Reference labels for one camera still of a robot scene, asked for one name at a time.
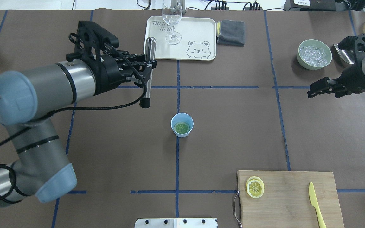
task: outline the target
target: knife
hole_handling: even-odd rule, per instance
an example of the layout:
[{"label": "knife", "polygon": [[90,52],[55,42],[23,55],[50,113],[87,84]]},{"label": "knife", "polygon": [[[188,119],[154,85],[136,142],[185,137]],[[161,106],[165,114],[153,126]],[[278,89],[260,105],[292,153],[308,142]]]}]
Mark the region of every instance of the knife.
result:
[{"label": "knife", "polygon": [[315,188],[313,187],[312,182],[310,182],[309,193],[310,193],[310,202],[316,210],[317,220],[319,222],[319,228],[326,228],[325,222],[323,221],[322,214],[320,213],[319,204],[317,203],[317,198],[316,198],[316,194],[315,194]]}]

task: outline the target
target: bear drawing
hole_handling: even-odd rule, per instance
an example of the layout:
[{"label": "bear drawing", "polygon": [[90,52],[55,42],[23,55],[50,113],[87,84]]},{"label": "bear drawing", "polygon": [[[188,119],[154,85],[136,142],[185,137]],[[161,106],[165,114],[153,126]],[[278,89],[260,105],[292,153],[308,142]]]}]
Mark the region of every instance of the bear drawing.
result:
[{"label": "bear drawing", "polygon": [[209,42],[195,43],[188,42],[187,55],[189,58],[208,58],[210,56]]}]

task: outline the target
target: blue cup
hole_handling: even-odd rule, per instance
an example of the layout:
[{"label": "blue cup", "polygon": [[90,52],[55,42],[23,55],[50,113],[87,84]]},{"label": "blue cup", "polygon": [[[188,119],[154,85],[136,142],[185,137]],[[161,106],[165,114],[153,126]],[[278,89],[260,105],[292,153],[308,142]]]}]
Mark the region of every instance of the blue cup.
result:
[{"label": "blue cup", "polygon": [[[179,123],[179,122],[184,122],[186,124],[188,124],[189,126],[189,130],[187,131],[187,133],[185,134],[180,134],[177,133],[174,130],[174,126]],[[180,138],[184,138],[186,137],[192,130],[192,128],[194,127],[194,121],[192,120],[192,117],[190,115],[188,115],[187,113],[178,113],[176,114],[172,119],[171,119],[171,129],[173,129],[174,133],[176,136],[180,137]]]}]

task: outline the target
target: green bowl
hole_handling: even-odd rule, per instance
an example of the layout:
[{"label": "green bowl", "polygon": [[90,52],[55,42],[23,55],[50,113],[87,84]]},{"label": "green bowl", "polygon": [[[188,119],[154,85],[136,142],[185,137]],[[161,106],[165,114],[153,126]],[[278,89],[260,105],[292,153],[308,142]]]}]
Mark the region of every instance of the green bowl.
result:
[{"label": "green bowl", "polygon": [[[316,46],[317,48],[323,48],[323,50],[325,51],[326,53],[326,61],[328,61],[328,63],[324,66],[321,66],[321,67],[316,67],[316,66],[312,66],[310,64],[308,64],[307,62],[305,62],[301,56],[299,55],[299,48],[301,46]],[[313,40],[313,39],[310,39],[310,40],[305,40],[303,41],[299,46],[298,46],[298,51],[297,51],[297,59],[298,59],[298,62],[301,64],[301,66],[303,66],[304,68],[308,69],[308,70],[318,70],[320,68],[324,68],[325,66],[329,65],[329,63],[332,61],[332,52],[330,51],[329,47],[326,46],[326,44],[320,42],[319,40]]]}]

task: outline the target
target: brown table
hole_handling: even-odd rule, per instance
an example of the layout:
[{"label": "brown table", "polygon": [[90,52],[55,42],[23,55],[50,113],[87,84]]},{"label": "brown table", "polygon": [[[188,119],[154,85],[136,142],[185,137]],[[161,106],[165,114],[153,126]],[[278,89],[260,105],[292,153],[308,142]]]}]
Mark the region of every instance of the brown table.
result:
[{"label": "brown table", "polygon": [[[120,39],[119,49],[140,54],[153,15],[161,12],[0,11],[0,73],[63,61],[79,20],[92,19]],[[0,227],[133,227],[138,218],[207,216],[218,218],[220,228],[235,228],[237,170],[332,171],[345,227],[365,227],[365,93],[308,99],[310,83],[337,78],[343,67],[334,59],[308,71],[295,58],[303,40],[330,46],[361,33],[365,13],[188,10],[186,16],[245,21],[245,47],[218,45],[210,62],[159,60],[147,110],[56,114],[78,179],[75,192],[0,209]],[[124,104],[140,92],[118,88],[77,106]],[[179,140],[169,124],[178,111],[195,121]],[[7,136],[0,125],[0,141]],[[16,159],[11,143],[0,148],[0,163]]]}]

